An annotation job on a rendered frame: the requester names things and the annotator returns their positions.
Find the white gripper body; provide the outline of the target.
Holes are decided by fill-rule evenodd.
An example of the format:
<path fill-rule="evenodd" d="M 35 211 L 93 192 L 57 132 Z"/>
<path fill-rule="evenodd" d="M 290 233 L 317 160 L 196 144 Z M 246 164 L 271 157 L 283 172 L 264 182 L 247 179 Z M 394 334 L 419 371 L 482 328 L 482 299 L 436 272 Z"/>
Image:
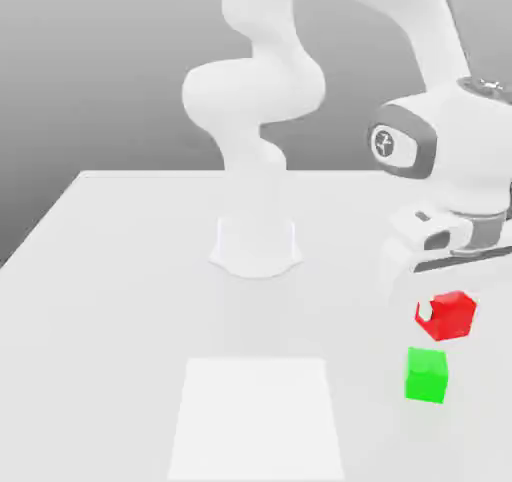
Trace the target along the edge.
<path fill-rule="evenodd" d="M 512 245 L 470 255 L 447 249 L 381 248 L 381 299 L 386 303 L 454 290 L 478 290 L 512 276 Z"/>

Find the small green cube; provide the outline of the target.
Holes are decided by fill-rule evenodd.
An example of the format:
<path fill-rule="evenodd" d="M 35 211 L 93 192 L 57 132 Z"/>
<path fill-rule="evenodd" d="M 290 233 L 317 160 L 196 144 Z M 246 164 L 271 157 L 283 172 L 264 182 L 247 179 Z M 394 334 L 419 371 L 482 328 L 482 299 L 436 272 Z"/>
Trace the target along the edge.
<path fill-rule="evenodd" d="M 442 404 L 449 380 L 446 352 L 409 347 L 404 375 L 407 399 Z"/>

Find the small red cube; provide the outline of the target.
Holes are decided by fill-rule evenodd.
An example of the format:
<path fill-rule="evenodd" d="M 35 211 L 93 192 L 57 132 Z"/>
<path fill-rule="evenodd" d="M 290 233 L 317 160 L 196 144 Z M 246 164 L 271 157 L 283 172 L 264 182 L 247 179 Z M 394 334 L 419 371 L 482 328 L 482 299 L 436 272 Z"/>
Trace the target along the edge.
<path fill-rule="evenodd" d="M 416 323 L 435 341 L 465 337 L 470 333 L 477 303 L 462 291 L 452 291 L 434 296 L 433 317 L 430 321 L 418 318 Z"/>

